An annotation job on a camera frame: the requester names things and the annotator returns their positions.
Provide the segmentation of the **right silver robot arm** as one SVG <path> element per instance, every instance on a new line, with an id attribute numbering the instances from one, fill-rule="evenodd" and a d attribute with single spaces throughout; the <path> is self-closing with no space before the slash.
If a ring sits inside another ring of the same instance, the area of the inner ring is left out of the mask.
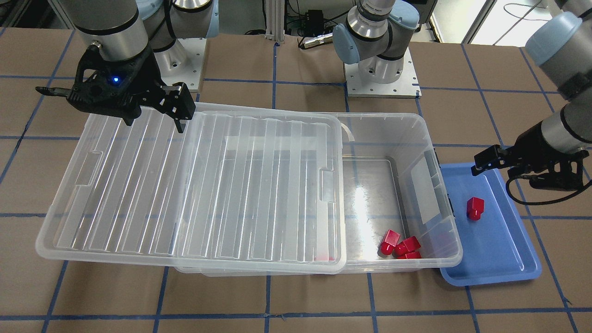
<path id="1" fill-rule="evenodd" d="M 217 0 L 62 0 L 87 43 L 71 88 L 36 87 L 64 97 L 78 111 L 120 118 L 127 126 L 150 107 L 169 116 L 183 133 L 195 105 L 184 82 L 167 84 L 157 59 L 182 38 L 219 33 Z"/>

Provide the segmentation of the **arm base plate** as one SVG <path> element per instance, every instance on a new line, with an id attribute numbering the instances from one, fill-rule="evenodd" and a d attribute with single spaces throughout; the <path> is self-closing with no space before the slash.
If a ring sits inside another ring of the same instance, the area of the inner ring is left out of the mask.
<path id="1" fill-rule="evenodd" d="M 165 84 L 186 84 L 190 92 L 197 93 L 202 79 L 207 39 L 183 38 L 169 49 L 156 52 L 155 57 Z"/>
<path id="2" fill-rule="evenodd" d="M 376 56 L 344 64 L 347 93 L 356 98 L 418 99 L 422 96 L 410 49 L 395 61 Z"/>

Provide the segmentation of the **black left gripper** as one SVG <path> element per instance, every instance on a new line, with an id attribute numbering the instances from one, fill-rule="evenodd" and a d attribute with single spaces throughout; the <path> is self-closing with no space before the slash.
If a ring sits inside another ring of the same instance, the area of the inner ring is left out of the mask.
<path id="1" fill-rule="evenodd" d="M 490 169 L 509 169 L 510 179 L 528 179 L 534 189 L 580 191 L 584 184 L 582 148 L 563 152 L 552 147 L 543 136 L 542 123 L 522 133 L 514 145 L 492 145 L 474 156 L 473 176 Z"/>

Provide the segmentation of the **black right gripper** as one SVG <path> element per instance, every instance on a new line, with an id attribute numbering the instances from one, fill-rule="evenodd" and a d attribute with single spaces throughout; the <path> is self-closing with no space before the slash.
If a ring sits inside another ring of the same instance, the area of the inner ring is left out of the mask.
<path id="1" fill-rule="evenodd" d="M 195 104 L 183 82 L 167 85 L 161 79 L 154 52 L 146 46 L 136 56 L 111 62 L 99 52 L 99 44 L 90 44 L 76 70 L 72 88 L 37 86 L 38 93 L 64 97 L 78 111 L 120 118 L 132 126 L 141 116 L 141 107 L 154 108 L 169 116 L 178 133 L 193 118 Z"/>

